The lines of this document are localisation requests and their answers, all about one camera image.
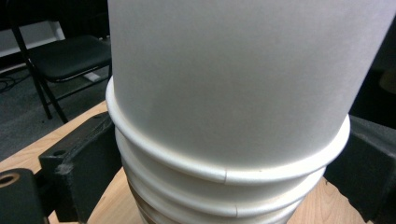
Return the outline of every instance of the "black plastic part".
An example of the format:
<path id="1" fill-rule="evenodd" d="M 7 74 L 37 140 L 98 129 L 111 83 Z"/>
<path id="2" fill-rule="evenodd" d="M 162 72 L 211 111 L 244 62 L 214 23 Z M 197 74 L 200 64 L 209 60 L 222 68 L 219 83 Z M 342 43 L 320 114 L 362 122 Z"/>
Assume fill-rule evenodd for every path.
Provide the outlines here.
<path id="1" fill-rule="evenodd" d="M 32 171 L 13 169 L 0 173 L 0 223 L 48 223 Z"/>
<path id="2" fill-rule="evenodd" d="M 92 117 L 39 156 L 43 176 L 55 183 L 61 222 L 87 222 L 121 168 L 114 124 L 107 113 Z"/>
<path id="3" fill-rule="evenodd" d="M 344 151 L 326 170 L 333 183 L 364 220 L 396 223 L 396 131 L 350 117 Z"/>

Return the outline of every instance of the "white paper cup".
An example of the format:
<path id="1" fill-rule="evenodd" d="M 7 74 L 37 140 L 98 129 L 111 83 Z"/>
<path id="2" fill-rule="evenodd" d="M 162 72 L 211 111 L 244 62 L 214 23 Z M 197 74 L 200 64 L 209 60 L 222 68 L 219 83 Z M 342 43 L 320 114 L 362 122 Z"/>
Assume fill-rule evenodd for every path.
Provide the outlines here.
<path id="1" fill-rule="evenodd" d="M 387 0 L 110 1 L 106 101 L 135 197 L 149 205 L 142 215 L 286 222 L 344 147 L 395 10 Z"/>

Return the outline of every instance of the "wooden surface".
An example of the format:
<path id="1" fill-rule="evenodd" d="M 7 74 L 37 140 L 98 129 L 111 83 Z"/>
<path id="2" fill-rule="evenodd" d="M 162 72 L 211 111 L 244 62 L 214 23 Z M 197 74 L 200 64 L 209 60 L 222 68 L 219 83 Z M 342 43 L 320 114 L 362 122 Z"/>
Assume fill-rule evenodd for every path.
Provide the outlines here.
<path id="1" fill-rule="evenodd" d="M 104 111 L 106 111 L 106 103 L 102 102 L 54 132 L 34 142 L 29 147 L 0 162 L 0 172 L 12 168 L 28 168 L 37 172 L 40 169 L 38 156 L 43 151 L 54 145 L 91 116 Z M 49 217 L 49 222 L 59 223 L 54 214 Z M 142 223 L 122 169 L 116 174 L 101 200 L 96 205 L 89 223 Z M 347 198 L 341 195 L 335 186 L 322 178 L 318 185 L 307 195 L 288 223 L 361 224 L 365 222 L 359 213 L 349 204 Z"/>

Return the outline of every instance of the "chair seat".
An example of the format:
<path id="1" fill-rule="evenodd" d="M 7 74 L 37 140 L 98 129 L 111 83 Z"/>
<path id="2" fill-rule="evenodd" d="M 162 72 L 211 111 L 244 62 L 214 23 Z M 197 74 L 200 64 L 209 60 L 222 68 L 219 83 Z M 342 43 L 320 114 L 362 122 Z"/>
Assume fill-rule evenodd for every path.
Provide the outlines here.
<path id="1" fill-rule="evenodd" d="M 90 35 L 55 41 L 29 49 L 29 55 L 45 79 L 60 82 L 92 66 L 111 63 L 110 46 Z"/>

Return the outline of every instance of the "chair leg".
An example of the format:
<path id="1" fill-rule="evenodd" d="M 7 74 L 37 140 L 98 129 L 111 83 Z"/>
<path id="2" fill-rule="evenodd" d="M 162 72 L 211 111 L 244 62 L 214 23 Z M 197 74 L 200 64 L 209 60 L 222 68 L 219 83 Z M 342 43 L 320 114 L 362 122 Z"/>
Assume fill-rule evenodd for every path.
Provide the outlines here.
<path id="1" fill-rule="evenodd" d="M 55 96 L 53 95 L 52 91 L 50 90 L 50 87 L 47 85 L 47 82 L 45 80 L 42 80 L 41 85 L 43 86 L 44 91 L 48 95 L 50 102 L 55 107 L 55 110 L 58 113 L 59 117 L 61 118 L 62 122 L 67 123 L 69 120 L 64 115 L 64 112 L 62 111 L 61 107 L 58 104 L 58 101 L 56 100 Z"/>
<path id="2" fill-rule="evenodd" d="M 33 82 L 35 83 L 35 90 L 36 90 L 37 93 L 38 93 L 38 97 L 40 98 L 40 101 L 41 101 L 41 104 L 42 104 L 43 107 L 44 107 L 44 110 L 46 111 L 47 118 L 48 118 L 48 119 L 52 119 L 52 115 L 51 115 L 51 113 L 50 113 L 49 106 L 47 105 L 47 100 L 46 100 L 46 98 L 44 97 L 43 90 L 41 90 L 40 83 L 39 83 L 38 80 L 35 78 L 35 75 L 32 75 L 32 78 L 33 78 Z"/>

